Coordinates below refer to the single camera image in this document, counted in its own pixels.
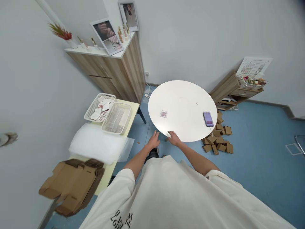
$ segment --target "white round table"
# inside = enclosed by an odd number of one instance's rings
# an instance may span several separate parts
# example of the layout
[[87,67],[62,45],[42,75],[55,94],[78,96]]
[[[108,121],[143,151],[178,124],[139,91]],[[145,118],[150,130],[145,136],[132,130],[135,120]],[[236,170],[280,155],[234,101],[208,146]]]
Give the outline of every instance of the white round table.
[[[167,111],[167,117],[160,116]],[[210,112],[214,126],[217,109],[211,96],[191,82],[173,80],[158,86],[150,96],[148,112],[152,123],[164,135],[174,131],[183,142],[195,142],[208,136],[214,127],[207,127],[203,112]]]

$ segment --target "white t-shirt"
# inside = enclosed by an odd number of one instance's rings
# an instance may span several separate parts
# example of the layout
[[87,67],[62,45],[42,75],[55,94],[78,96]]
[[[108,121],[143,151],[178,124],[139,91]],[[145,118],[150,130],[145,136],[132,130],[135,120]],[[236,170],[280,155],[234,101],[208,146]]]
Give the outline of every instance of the white t-shirt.
[[121,170],[101,192],[80,229],[294,228],[239,183],[206,177],[171,156],[149,159],[135,185]]

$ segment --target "small cardboard box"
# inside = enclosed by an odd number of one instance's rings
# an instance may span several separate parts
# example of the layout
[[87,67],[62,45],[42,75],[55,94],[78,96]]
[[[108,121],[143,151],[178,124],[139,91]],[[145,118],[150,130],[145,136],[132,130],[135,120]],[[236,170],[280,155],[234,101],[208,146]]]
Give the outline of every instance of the small cardboard box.
[[225,143],[225,140],[223,140],[222,137],[218,137],[217,140],[216,140],[216,143],[219,144],[219,143]]
[[216,141],[216,139],[217,139],[217,137],[215,137],[215,136],[209,136],[208,138],[206,138],[210,143],[213,143],[213,142],[215,142]]
[[219,152],[218,152],[218,149],[216,148],[216,145],[212,145],[212,148],[213,148],[214,154],[218,155]]
[[202,148],[203,148],[204,151],[207,153],[207,152],[209,152],[209,151],[212,150],[212,145],[205,145],[205,146],[203,146]]
[[215,130],[223,130],[223,127],[221,123],[216,123],[216,129]]
[[55,211],[66,217],[87,206],[104,174],[103,163],[90,159],[70,159],[57,164],[53,175],[44,182],[39,194],[49,199],[59,197]]
[[213,145],[214,143],[210,143],[207,138],[202,139],[203,144],[205,145]]
[[225,145],[223,145],[223,144],[218,144],[217,145],[217,149],[218,150],[220,150],[220,151],[222,151],[222,152],[225,152],[226,151],[226,146]]
[[233,145],[232,144],[227,143],[226,152],[231,153],[231,154],[233,153]]
[[215,137],[221,137],[221,130],[214,130],[212,133]]
[[232,130],[231,130],[231,127],[227,127],[227,126],[224,126],[223,127],[225,129],[225,135],[232,135]]
[[222,113],[221,112],[218,112],[217,113],[217,123],[222,123],[223,120],[222,120]]

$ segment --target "cabinet handle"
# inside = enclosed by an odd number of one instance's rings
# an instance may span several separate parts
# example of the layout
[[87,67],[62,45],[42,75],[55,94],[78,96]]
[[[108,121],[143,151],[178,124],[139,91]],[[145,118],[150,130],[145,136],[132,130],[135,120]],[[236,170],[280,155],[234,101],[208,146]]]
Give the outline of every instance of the cabinet handle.
[[106,78],[106,79],[112,79],[111,77],[105,77],[105,76],[94,76],[94,75],[89,75],[89,76],[99,77],[99,78]]

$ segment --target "white pot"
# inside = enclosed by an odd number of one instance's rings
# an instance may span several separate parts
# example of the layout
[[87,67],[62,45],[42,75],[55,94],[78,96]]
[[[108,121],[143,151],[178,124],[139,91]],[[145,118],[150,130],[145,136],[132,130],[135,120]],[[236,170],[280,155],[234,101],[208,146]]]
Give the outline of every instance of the white pot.
[[66,40],[66,42],[70,45],[72,49],[77,49],[77,44],[72,40]]

